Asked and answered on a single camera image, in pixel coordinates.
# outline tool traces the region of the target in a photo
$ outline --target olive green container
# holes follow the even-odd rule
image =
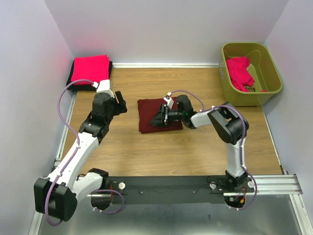
[[[250,59],[247,68],[255,80],[250,92],[236,89],[230,81],[226,60],[246,56]],[[265,104],[273,95],[282,90],[282,82],[265,46],[259,43],[227,43],[222,47],[220,77],[225,100],[234,106],[259,106]]]

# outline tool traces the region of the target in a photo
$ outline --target plastic bin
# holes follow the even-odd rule
[[[226,60],[246,56],[251,65],[248,72],[255,80],[250,92],[237,90],[230,81]],[[220,77],[225,100],[234,106],[259,106],[265,104],[273,95],[280,92],[282,82],[272,61],[269,51],[259,43],[227,43],[222,47]]]

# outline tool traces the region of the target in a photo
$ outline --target white wall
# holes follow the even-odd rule
[[[0,234],[26,235],[33,184],[60,141],[57,98],[73,58],[43,0],[1,1],[0,21]]]
[[[45,0],[74,56],[217,63],[229,41],[264,42],[288,0]]]
[[[282,166],[296,173],[313,220],[313,2],[290,0],[266,41],[283,80],[265,106]]]

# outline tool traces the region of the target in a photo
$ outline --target red cloth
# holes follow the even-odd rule
[[[81,57],[74,59],[74,72],[71,82],[79,79],[88,79],[99,83],[109,79],[110,58],[106,55]],[[76,85],[89,85],[88,82],[78,82]]]
[[[242,91],[249,92],[245,86],[253,86],[254,79],[246,70],[250,65],[250,60],[247,57],[235,57],[226,60],[229,76],[233,86]]]
[[[177,109],[176,97],[172,98],[174,105],[172,109]],[[182,130],[181,121],[173,121],[168,127],[153,127],[149,122],[158,113],[161,104],[166,104],[164,99],[140,99],[138,100],[138,111],[139,111],[139,131],[141,133],[152,133],[162,131],[175,131]]]

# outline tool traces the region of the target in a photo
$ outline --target wooden floor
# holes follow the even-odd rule
[[[111,176],[167,176],[224,174],[225,144],[213,126],[195,130],[141,134],[138,131],[139,99],[162,98],[169,91],[185,89],[195,93],[206,108],[225,102],[218,68],[113,69],[113,90],[120,90],[128,112],[114,117],[110,131],[91,154],[82,173],[96,167]],[[91,111],[95,92],[77,94],[70,124],[78,131]],[[196,111],[200,104],[190,97]],[[261,107],[239,111],[250,129],[245,144],[246,165],[252,174],[281,174]],[[74,142],[69,131],[64,153]]]

